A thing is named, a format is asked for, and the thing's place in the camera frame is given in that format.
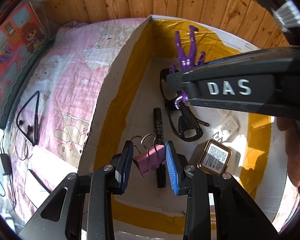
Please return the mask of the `person's right hand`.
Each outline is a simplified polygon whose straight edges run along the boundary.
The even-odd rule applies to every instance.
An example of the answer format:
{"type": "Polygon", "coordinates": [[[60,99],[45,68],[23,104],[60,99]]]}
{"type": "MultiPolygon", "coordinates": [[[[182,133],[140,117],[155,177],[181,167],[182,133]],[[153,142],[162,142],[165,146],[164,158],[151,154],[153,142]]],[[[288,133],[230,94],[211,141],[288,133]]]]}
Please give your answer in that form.
{"type": "Polygon", "coordinates": [[[300,133],[292,119],[276,118],[279,131],[285,133],[285,150],[288,157],[288,176],[295,187],[300,186],[300,133]]]}

